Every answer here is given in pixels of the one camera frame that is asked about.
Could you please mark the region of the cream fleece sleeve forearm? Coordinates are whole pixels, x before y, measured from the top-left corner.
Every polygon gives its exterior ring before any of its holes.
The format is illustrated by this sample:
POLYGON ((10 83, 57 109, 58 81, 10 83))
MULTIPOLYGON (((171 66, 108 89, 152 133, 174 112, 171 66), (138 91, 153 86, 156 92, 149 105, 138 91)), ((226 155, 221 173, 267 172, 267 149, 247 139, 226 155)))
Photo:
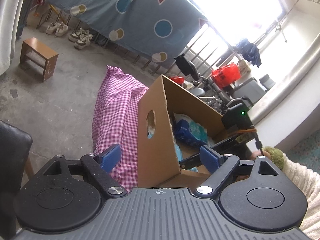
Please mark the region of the cream fleece sleeve forearm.
POLYGON ((274 147, 264 147, 263 152, 304 193, 308 201, 306 215, 300 229, 311 239, 319 239, 320 187, 319 174, 291 161, 285 153, 274 147))

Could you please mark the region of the person right hand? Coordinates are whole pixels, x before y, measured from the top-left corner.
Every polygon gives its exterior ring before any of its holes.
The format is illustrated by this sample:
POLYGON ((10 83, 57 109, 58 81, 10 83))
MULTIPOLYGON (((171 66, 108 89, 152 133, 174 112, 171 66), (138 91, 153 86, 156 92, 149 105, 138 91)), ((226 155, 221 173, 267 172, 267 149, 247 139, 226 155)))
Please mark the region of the person right hand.
POLYGON ((259 156, 265 156, 266 158, 272 160, 271 155, 267 152, 267 151, 255 151, 251 154, 251 156, 249 157, 249 160, 255 160, 257 157, 259 156))

